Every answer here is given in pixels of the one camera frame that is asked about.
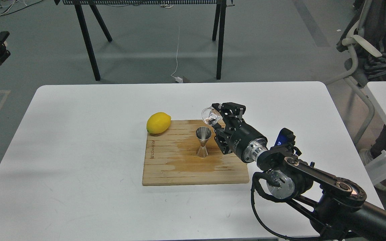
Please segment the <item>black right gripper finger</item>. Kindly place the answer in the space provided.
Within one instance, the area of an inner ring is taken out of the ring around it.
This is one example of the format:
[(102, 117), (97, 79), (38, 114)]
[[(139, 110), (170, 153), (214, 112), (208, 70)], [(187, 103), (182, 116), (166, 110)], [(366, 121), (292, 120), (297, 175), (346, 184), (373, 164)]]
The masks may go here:
[(217, 122), (222, 119), (225, 123), (225, 128), (236, 129), (240, 128), (244, 122), (243, 114), (246, 111), (245, 105), (234, 102), (213, 103), (211, 107), (217, 111), (217, 117), (211, 118), (211, 126), (216, 127)]
[(222, 126), (213, 126), (213, 129), (215, 132), (214, 140), (221, 153), (224, 155), (232, 153), (233, 151), (230, 149), (228, 141), (234, 132), (233, 127), (229, 126), (228, 128), (224, 128)]

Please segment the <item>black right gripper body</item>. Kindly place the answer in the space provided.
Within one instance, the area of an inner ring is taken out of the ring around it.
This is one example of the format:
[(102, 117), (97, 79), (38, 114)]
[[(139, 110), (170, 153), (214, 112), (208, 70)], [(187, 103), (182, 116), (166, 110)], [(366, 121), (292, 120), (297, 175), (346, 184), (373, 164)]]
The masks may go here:
[(242, 124), (239, 128), (231, 128), (233, 133), (225, 134), (230, 150), (244, 163), (257, 161), (258, 157), (268, 151), (267, 138), (250, 125)]

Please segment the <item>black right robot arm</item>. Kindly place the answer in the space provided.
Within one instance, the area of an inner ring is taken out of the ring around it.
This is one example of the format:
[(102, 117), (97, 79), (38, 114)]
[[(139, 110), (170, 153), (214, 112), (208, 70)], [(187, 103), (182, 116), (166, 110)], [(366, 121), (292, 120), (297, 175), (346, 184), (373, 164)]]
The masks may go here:
[[(259, 224), (276, 237), (291, 241), (342, 241), (362, 237), (386, 241), (386, 211), (366, 201), (357, 183), (315, 168), (299, 158), (294, 133), (282, 128), (275, 144), (243, 119), (244, 105), (213, 103), (202, 111), (202, 119), (213, 128), (222, 154), (234, 153), (244, 163), (256, 163), (252, 176), (251, 207)], [(296, 238), (271, 230), (259, 217), (255, 195), (274, 203), (285, 203), (310, 221), (318, 236)]]

